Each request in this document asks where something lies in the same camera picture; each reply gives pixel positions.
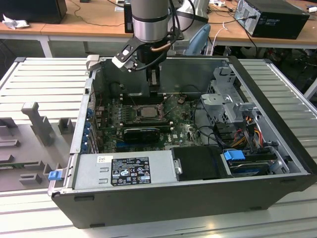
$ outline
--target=blue plastic tab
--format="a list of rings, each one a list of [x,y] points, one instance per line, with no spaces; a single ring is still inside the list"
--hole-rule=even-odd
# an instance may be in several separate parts
[[[49,181],[51,180],[61,180],[61,171],[51,171],[49,173]]]
[[[242,150],[228,150],[223,153],[226,160],[245,160]]]

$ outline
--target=computer tower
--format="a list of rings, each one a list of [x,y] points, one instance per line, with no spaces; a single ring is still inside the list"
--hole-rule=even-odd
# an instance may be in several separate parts
[[[59,24],[66,15],[65,0],[2,0],[0,19],[3,14],[14,20]]]
[[[283,0],[240,0],[234,14],[252,37],[280,39],[297,39],[309,16]]]

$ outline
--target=wooden desk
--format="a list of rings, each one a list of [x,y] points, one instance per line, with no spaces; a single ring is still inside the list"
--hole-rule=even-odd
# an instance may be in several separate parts
[[[115,5],[106,0],[92,0],[90,3],[66,0],[66,4],[67,14],[61,24],[46,24],[41,30],[43,35],[125,38],[132,36],[132,34],[124,33],[124,13],[114,11]],[[92,25],[84,22],[83,19],[92,24],[114,26]]]
[[[236,2],[225,1],[229,7],[235,7]],[[306,8],[306,1],[289,0],[289,2]],[[38,40],[46,57],[52,57],[49,41],[83,41],[87,42],[126,42],[132,34],[124,33],[123,12],[114,11],[115,6],[106,0],[92,0],[90,3],[80,3],[79,0],[66,0],[67,14],[61,24],[31,23],[30,28],[11,30],[0,24],[0,38]],[[212,12],[209,22],[224,22],[233,20],[225,12]],[[253,46],[244,29],[237,22],[226,24],[228,31],[221,31],[216,39],[217,45]],[[213,40],[221,24],[211,24],[210,37]],[[317,21],[309,20],[297,40],[253,38],[258,47],[276,48],[317,48]]]

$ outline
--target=power supply label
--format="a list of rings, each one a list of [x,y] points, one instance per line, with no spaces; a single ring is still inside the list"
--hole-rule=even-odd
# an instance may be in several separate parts
[[[151,183],[148,157],[112,159],[111,185],[136,185]]]

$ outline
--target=white cable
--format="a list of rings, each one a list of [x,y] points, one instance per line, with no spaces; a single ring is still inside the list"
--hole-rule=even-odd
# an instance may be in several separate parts
[[[218,35],[218,34],[220,33],[220,31],[222,31],[222,30],[228,30],[228,28],[226,28],[226,27],[224,26],[224,23],[225,23],[225,22],[222,23],[222,28],[221,28],[220,30],[218,30],[217,34],[214,36],[213,43],[212,43],[212,47],[211,47],[211,53],[210,53],[211,56],[213,55],[214,44],[215,44],[215,42],[216,42],[217,35]]]
[[[235,21],[232,21],[232,22],[236,22],[236,21],[239,21],[239,20],[245,20],[245,18],[242,17],[242,18],[236,19]],[[213,43],[212,43],[212,47],[211,47],[211,53],[210,53],[211,56],[213,55],[213,50],[214,50],[214,47],[215,47],[214,44],[215,44],[215,42],[216,42],[217,35],[218,35],[218,34],[220,33],[220,31],[222,31],[222,30],[227,30],[227,31],[229,30],[228,28],[226,28],[226,27],[224,26],[225,23],[226,23],[225,21],[222,23],[222,28],[221,28],[220,30],[218,30],[217,34],[214,36]]]

